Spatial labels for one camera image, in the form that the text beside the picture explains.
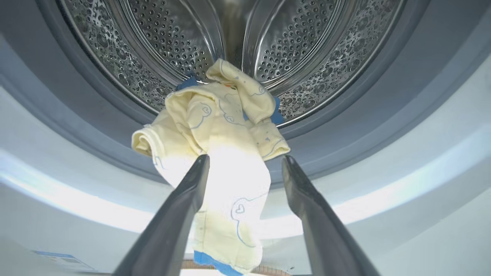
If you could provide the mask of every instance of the washing machine drum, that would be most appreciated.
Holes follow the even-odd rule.
[[[10,1],[0,20],[6,42],[43,87],[14,97],[118,167],[164,182],[131,150],[131,134],[186,78],[207,83],[207,69],[222,58],[280,99],[278,127],[317,177],[373,154],[451,94],[424,88],[488,3],[450,2]],[[415,103],[422,94],[431,97]],[[278,160],[267,165],[272,187],[281,185]]]

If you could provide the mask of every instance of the stainless steel drum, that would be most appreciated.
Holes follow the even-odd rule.
[[[60,0],[104,74],[153,113],[224,58],[280,98],[285,126],[324,108],[377,54],[404,0]]]

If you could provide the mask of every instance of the yellow cloth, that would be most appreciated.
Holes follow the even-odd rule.
[[[218,83],[170,94],[166,110],[133,134],[132,146],[151,156],[173,187],[198,155],[210,156],[194,249],[245,274],[262,258],[254,226],[271,184],[264,161],[290,148],[269,119],[274,98],[257,81],[221,59],[207,76]]]

